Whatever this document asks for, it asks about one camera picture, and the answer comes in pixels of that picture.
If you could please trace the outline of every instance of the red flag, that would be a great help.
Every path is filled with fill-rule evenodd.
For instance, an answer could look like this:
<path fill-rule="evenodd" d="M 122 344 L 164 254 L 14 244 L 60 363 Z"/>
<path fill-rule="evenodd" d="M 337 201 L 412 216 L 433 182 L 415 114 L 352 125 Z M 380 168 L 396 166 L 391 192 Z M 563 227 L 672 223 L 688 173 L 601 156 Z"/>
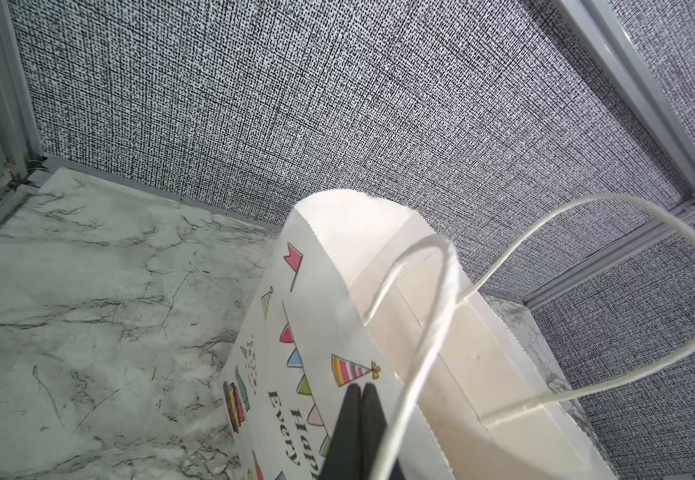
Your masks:
<path fill-rule="evenodd" d="M 302 254 L 300 254 L 299 250 L 292 246 L 292 244 L 286 245 L 289 247 L 289 255 L 284 255 L 284 260 L 286 260 L 286 263 L 295 271 L 295 278 L 292 280 L 292 288 L 289 289 L 291 292 L 295 289 L 295 280 L 297 279 L 297 274 L 299 274 L 299 266 L 302 264 Z"/>

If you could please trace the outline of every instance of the marble tabletop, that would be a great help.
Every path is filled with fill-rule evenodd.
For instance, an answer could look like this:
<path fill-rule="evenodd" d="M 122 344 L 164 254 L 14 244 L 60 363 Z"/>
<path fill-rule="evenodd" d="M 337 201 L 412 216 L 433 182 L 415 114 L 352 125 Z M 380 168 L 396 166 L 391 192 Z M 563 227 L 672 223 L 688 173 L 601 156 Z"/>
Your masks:
<path fill-rule="evenodd" d="M 275 238 L 55 172 L 0 228 L 0 478 L 240 478 L 216 378 Z"/>

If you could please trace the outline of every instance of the white paper bag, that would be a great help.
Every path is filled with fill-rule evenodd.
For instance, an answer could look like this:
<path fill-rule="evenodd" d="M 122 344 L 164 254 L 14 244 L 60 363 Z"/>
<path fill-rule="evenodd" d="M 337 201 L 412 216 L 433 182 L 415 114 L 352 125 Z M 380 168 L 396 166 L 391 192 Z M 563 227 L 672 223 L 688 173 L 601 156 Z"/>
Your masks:
<path fill-rule="evenodd" d="M 420 254 L 407 264 L 368 326 L 359 312 L 398 255 L 431 233 L 413 210 L 350 190 L 295 206 L 221 374 L 249 478 L 316 478 L 351 382 L 374 382 L 392 416 L 397 373 L 406 374 L 427 320 L 440 259 Z M 459 274 L 464 290 L 469 281 Z M 459 480 L 614 478 L 558 405 L 481 425 L 480 416 L 546 391 L 504 323 L 471 297 L 455 314 L 404 437 L 404 474 L 451 478 L 443 447 Z"/>

